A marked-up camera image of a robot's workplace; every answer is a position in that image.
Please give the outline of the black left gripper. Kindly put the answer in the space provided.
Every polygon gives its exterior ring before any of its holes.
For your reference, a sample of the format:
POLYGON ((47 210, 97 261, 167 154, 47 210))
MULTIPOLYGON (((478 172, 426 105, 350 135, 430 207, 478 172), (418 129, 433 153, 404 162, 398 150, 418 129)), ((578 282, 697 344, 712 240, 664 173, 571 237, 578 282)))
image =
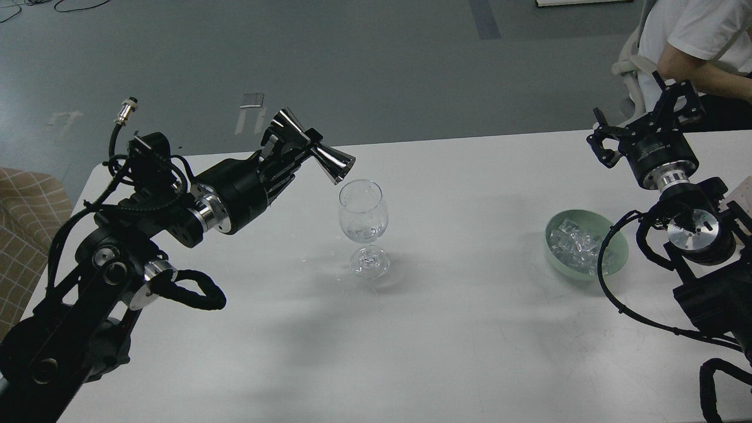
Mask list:
POLYGON ((311 152, 285 155, 293 137, 293 126, 272 123, 261 139, 261 155, 226 159, 199 174, 199 184, 214 190, 222 204, 221 233, 231 235, 250 224, 292 183, 295 173, 312 156, 311 152))

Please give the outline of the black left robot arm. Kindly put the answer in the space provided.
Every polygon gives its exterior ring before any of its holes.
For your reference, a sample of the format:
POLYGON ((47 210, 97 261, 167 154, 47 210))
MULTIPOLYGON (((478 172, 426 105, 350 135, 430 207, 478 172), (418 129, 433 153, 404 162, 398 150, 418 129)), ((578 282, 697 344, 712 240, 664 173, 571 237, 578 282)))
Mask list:
POLYGON ((226 297, 201 271, 177 270, 154 243, 161 232, 195 247, 204 234, 234 234, 260 216, 314 154, 322 134, 280 110, 261 148, 195 176, 166 136, 134 136, 117 155, 137 109, 122 104, 105 163, 103 193, 58 230, 45 297, 2 342, 2 421, 55 422, 87 382, 129 362, 132 330, 150 301, 220 310, 226 297))

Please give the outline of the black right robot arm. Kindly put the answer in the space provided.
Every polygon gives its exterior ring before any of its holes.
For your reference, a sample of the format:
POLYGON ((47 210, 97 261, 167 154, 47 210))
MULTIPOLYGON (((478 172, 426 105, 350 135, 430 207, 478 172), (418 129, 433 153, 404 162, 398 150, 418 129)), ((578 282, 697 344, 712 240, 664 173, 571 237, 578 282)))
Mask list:
POLYGON ((721 208, 728 189, 719 177, 698 184, 690 181, 699 161, 684 128, 706 117, 706 110, 690 81, 665 84, 656 78, 656 82, 661 94, 654 109, 631 123, 613 126, 599 108, 593 111, 598 125, 586 141, 600 163, 611 169, 625 158, 637 185, 660 193, 648 211, 630 211, 610 228, 596 262, 600 287, 618 312, 629 318, 739 351, 749 360, 750 215, 735 201, 721 208), (606 249, 613 236, 634 220, 639 222, 636 243, 642 254, 679 276, 673 297, 693 329, 669 327, 639 315, 607 287, 606 249))

